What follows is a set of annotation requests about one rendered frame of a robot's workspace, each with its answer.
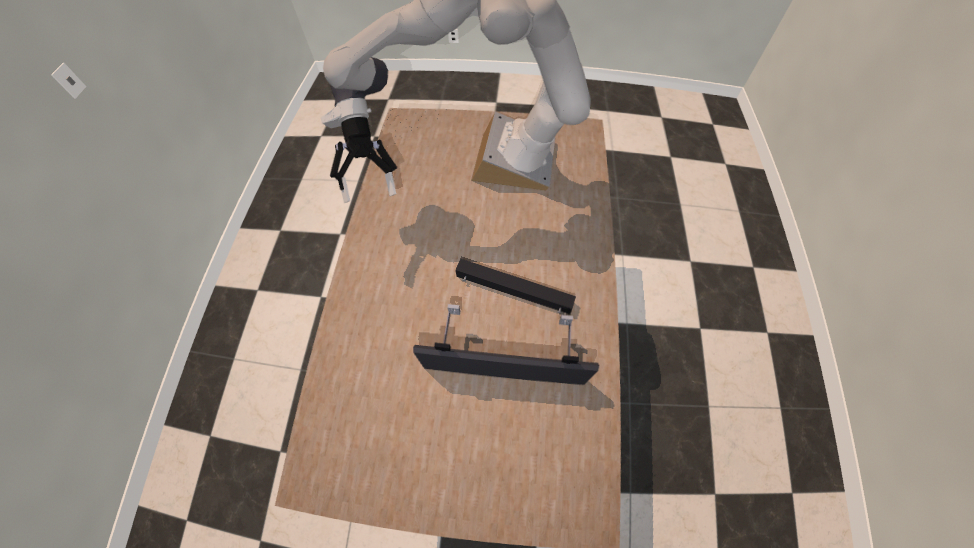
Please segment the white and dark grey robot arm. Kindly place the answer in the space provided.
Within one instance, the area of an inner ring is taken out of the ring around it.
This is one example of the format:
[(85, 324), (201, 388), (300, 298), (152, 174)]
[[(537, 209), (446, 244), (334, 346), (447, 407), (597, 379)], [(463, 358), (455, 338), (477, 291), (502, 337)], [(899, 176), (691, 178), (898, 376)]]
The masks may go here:
[(349, 118), (368, 119), (372, 111), (365, 96), (380, 92), (388, 81), (386, 64), (372, 57), (380, 50), (396, 44), (434, 44), (471, 16), (479, 17), (481, 31), (495, 44), (527, 35), (543, 84), (527, 119), (506, 122), (497, 151), (519, 171), (529, 173), (546, 165), (556, 134), (564, 124), (585, 121), (591, 102), (570, 26), (557, 0), (414, 0), (384, 14), (325, 58), (323, 71), (335, 108), (321, 122), (335, 128)]

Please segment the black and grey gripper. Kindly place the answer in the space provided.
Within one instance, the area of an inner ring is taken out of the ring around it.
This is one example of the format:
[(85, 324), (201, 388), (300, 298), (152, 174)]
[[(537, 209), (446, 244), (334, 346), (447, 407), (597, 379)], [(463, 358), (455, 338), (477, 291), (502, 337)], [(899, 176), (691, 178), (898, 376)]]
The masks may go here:
[[(383, 147), (382, 141), (378, 140), (372, 142), (371, 134), (368, 124), (368, 119), (366, 117), (354, 117), (344, 120), (341, 123), (343, 136), (345, 143), (341, 141), (335, 145), (335, 156), (331, 168), (330, 177), (338, 179), (339, 187), (342, 193), (343, 202), (347, 203), (350, 201), (350, 196), (348, 192), (348, 187), (346, 183), (346, 178), (344, 177), (348, 167), (350, 166), (353, 158), (365, 158), (371, 159), (382, 171), (384, 171), (386, 183), (388, 187), (389, 196), (396, 194), (394, 179), (392, 172), (397, 169), (397, 166)], [(380, 155), (382, 160), (376, 153)], [(342, 157), (343, 150), (349, 152), (346, 160), (344, 161), (339, 173), (339, 166)]]

